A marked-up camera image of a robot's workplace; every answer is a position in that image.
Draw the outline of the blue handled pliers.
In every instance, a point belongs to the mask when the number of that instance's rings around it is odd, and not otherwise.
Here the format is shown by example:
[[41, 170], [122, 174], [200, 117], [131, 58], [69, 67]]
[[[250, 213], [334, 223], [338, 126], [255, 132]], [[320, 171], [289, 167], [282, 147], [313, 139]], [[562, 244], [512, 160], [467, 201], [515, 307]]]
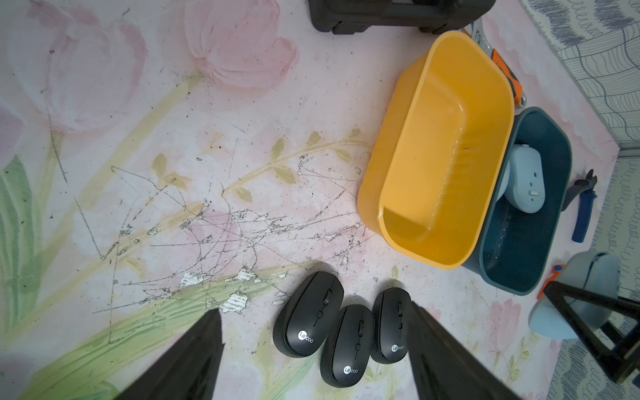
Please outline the blue handled pliers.
[[584, 178], [576, 180], [565, 192], [562, 212], [569, 207], [573, 200], [578, 199], [578, 215], [572, 236], [575, 243], [583, 243], [585, 240], [591, 221], [593, 204], [597, 198], [594, 191], [597, 182], [598, 177], [594, 174], [594, 170], [590, 169]]

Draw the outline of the yellow plastic storage box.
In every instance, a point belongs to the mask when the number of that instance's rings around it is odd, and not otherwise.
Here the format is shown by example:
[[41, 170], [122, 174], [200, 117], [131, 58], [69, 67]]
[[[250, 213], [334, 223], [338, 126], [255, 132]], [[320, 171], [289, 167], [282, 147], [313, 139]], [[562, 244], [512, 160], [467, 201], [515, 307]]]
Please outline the yellow plastic storage box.
[[400, 75], [357, 197], [366, 227], [436, 268], [473, 252], [503, 165], [514, 101], [503, 72], [450, 31]]

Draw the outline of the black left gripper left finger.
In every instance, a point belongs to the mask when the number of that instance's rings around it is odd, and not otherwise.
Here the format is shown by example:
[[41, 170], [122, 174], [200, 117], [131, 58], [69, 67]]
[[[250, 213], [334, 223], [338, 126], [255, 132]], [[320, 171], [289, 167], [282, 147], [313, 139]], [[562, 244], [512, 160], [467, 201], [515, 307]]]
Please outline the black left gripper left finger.
[[211, 399], [224, 350], [215, 308], [181, 336], [119, 399]]

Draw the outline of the large light blue mouse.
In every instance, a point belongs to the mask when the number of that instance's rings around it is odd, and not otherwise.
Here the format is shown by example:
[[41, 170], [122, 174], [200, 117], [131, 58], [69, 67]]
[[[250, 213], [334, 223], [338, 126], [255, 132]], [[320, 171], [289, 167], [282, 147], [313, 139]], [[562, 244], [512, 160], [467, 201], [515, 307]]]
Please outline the large light blue mouse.
[[507, 191], [510, 176], [511, 176], [511, 163], [510, 161], [507, 161], [507, 164], [503, 173], [503, 177], [501, 178], [500, 184], [498, 186], [498, 197], [497, 197], [498, 201], [505, 195]]

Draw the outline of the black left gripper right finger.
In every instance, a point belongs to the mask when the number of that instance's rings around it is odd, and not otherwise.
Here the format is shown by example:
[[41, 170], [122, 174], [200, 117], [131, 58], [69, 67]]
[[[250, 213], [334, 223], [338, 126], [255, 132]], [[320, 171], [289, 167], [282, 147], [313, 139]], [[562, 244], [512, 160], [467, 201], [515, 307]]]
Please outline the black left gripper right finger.
[[517, 399], [426, 309], [406, 306], [408, 356], [421, 399]]

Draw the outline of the teal plastic storage box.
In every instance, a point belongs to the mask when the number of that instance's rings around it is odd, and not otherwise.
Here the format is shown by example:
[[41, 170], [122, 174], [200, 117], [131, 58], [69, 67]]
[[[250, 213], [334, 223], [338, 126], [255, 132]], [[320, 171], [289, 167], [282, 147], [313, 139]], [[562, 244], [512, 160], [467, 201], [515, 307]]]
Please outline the teal plastic storage box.
[[[521, 212], [505, 196], [497, 200], [516, 144], [535, 148], [542, 158], [546, 198], [537, 213]], [[521, 296], [531, 293], [543, 276], [571, 171], [570, 141], [555, 121], [538, 107], [517, 115], [478, 242], [463, 266], [496, 288]]]

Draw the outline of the black plastic tool case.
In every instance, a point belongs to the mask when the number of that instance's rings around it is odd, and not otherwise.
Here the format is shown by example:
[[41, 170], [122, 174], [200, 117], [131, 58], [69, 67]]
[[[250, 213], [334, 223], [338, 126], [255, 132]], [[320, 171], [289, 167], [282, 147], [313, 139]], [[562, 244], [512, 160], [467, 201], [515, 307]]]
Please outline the black plastic tool case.
[[309, 0], [312, 25], [323, 33], [350, 35], [372, 26], [414, 27], [423, 33], [442, 34], [479, 20], [494, 0]]

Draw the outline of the black mouse blue mice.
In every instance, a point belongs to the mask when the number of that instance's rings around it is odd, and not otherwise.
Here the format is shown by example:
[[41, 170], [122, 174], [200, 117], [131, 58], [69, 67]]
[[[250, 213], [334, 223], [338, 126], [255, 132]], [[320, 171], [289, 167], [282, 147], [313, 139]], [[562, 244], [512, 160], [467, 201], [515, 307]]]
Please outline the black mouse blue mice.
[[405, 312], [411, 298], [402, 288], [382, 291], [373, 305], [373, 346], [371, 357], [377, 363], [392, 364], [408, 353], [408, 322]]

